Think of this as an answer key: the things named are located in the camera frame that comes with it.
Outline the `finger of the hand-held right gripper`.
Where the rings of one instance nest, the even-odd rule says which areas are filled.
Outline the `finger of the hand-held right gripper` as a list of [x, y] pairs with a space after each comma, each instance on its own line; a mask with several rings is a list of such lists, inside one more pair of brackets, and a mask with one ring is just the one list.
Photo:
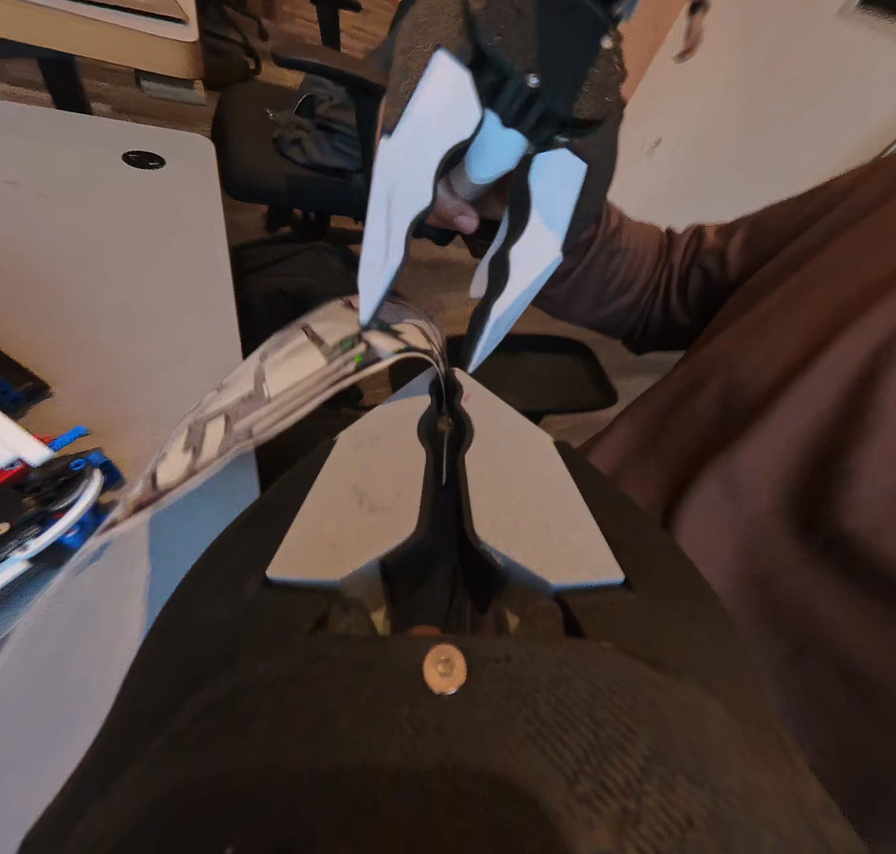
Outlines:
[[370, 327], [426, 219], [448, 158], [465, 149], [483, 109], [474, 77], [444, 48], [434, 51], [392, 129], [379, 140], [357, 272], [360, 326]]
[[588, 167], [566, 147], [527, 154], [511, 175], [497, 236], [469, 293], [476, 300], [463, 345], [473, 373], [498, 347], [560, 265]]

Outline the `dark jacket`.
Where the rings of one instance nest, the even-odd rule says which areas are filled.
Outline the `dark jacket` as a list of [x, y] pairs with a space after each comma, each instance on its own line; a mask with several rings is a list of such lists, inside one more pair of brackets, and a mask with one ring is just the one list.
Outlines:
[[286, 96], [286, 108], [268, 111], [280, 155], [321, 173], [360, 174], [363, 160], [355, 108], [345, 88], [308, 75]]

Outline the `black mesh office chair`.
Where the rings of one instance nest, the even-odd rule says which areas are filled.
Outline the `black mesh office chair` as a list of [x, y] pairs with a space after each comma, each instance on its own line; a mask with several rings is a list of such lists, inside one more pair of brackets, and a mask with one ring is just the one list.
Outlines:
[[591, 348], [555, 334], [509, 334], [472, 378], [533, 423], [549, 415], [598, 412], [618, 401]]

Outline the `black backpack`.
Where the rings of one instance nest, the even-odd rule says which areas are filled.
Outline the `black backpack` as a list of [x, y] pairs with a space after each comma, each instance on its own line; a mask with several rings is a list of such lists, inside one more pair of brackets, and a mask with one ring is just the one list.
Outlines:
[[[230, 263], [244, 358], [295, 319], [357, 292], [357, 259], [347, 246], [323, 241], [262, 244], [232, 251]], [[261, 492], [391, 393], [388, 374], [379, 372], [259, 446], [255, 463]]]

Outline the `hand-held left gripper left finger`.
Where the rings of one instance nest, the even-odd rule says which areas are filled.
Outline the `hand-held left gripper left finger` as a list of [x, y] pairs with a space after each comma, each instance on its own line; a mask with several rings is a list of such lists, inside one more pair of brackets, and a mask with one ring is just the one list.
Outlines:
[[271, 583], [376, 583], [445, 478], [442, 378], [427, 369], [336, 437], [266, 570]]

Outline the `toy brick race car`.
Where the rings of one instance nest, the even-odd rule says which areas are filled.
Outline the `toy brick race car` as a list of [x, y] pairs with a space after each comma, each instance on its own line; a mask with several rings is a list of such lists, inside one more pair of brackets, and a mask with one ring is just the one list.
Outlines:
[[51, 395], [49, 384], [1, 353], [1, 587], [18, 581], [45, 552], [74, 551], [106, 514], [103, 497], [123, 487], [118, 466], [76, 425], [41, 437], [20, 423]]

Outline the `neighbouring table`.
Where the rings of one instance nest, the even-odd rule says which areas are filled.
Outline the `neighbouring table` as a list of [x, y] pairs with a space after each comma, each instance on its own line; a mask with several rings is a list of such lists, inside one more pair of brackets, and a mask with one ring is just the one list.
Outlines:
[[2, 61], [35, 61], [53, 105], [91, 113], [79, 59], [202, 91], [196, 0], [1, 0]]

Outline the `holographic sticker sheet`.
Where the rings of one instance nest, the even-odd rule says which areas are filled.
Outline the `holographic sticker sheet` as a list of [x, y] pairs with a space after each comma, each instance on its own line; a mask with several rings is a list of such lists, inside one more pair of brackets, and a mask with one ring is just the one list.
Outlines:
[[177, 502], [237, 457], [400, 360], [422, 359], [444, 378], [447, 345], [433, 318], [390, 296], [364, 327], [358, 301], [356, 295], [329, 300], [263, 342], [185, 413], [100, 531], [115, 533]]

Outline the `person's right hand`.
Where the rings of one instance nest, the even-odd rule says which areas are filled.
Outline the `person's right hand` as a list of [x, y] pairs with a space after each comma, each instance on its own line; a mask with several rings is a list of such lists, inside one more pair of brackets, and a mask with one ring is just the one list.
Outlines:
[[461, 199], [447, 176], [437, 183], [434, 202], [427, 216], [428, 226], [470, 235], [482, 222], [499, 223], [507, 207], [507, 197], [511, 178], [500, 178], [477, 200], [468, 202]]

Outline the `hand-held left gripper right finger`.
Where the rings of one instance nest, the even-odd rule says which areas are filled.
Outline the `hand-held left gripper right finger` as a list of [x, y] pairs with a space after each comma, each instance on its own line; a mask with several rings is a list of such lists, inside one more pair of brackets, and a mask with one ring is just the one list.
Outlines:
[[454, 370], [459, 476], [474, 544], [510, 583], [583, 591], [625, 581], [553, 438]]

